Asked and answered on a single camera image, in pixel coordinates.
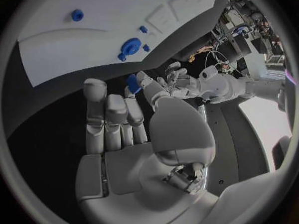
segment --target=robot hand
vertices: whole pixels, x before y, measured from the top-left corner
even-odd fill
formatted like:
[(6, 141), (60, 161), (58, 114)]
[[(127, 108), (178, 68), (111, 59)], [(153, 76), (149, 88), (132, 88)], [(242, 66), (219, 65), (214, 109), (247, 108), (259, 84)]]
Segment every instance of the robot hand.
[(125, 98), (113, 94), (107, 96), (105, 82), (87, 79), (84, 95), (87, 99), (87, 154), (116, 151), (148, 141), (143, 113), (127, 87)]

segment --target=blue circular part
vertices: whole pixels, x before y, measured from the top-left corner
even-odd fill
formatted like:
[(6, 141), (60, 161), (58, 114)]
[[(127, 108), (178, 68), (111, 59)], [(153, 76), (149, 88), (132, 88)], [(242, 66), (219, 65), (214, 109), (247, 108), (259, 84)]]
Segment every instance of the blue circular part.
[(125, 61), (125, 60), (126, 60), (126, 56), (125, 56), (123, 53), (119, 54), (119, 55), (118, 55), (118, 58), (119, 58), (121, 61)]
[(125, 56), (133, 55), (139, 51), (140, 46), (141, 41), (138, 38), (132, 38), (122, 45), (121, 51)]
[(127, 83), (129, 90), (131, 91), (132, 94), (137, 94), (141, 90), (141, 87), (138, 85), (136, 75), (134, 75), (134, 74), (131, 74), (127, 78), (126, 83)]
[(145, 26), (141, 26), (141, 27), (139, 27), (139, 30), (140, 30), (142, 33), (147, 33), (147, 32), (148, 32), (148, 29), (147, 29)]
[(144, 45), (143, 46), (144, 51), (149, 52), (150, 51), (150, 47), (148, 45)]
[(72, 12), (73, 21), (81, 21), (83, 17), (84, 17), (84, 13), (80, 9), (76, 9)]

